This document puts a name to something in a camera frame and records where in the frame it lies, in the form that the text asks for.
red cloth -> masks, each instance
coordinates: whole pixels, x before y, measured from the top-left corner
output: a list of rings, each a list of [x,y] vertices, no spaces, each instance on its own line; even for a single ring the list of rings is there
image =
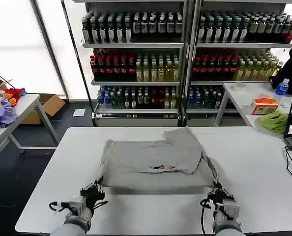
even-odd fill
[[[9,93],[9,94],[12,94],[12,97],[11,98],[15,98],[16,99],[16,102],[18,102],[19,98],[20,98],[20,93],[22,91],[24,91],[25,89],[24,88],[10,88],[10,89],[7,89],[5,90],[6,93]]]

green cloth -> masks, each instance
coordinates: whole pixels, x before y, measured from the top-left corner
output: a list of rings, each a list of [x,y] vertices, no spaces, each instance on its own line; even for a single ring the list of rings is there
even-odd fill
[[[288,122],[288,114],[281,113],[276,110],[263,117],[260,117],[259,122],[262,126],[277,134],[284,134]]]

white paper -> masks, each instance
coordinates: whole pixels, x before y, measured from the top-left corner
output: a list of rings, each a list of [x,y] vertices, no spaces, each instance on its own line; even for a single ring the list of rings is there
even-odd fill
[[[75,109],[73,117],[83,117],[85,114],[86,109]]]

cardboard box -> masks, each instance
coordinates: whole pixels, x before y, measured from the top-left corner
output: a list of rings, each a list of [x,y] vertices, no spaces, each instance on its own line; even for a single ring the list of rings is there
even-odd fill
[[[252,114],[266,115],[278,108],[278,103],[272,98],[254,98],[251,103]]]
[[[54,94],[40,94],[39,101],[49,118],[54,116],[65,104],[62,99]],[[41,119],[37,111],[33,110],[21,124],[41,124]]]

folded shirt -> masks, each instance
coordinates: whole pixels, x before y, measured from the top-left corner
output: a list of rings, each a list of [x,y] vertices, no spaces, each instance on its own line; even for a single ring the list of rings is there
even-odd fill
[[[212,187],[218,174],[187,127],[160,141],[108,140],[101,158],[102,185],[141,193]]]

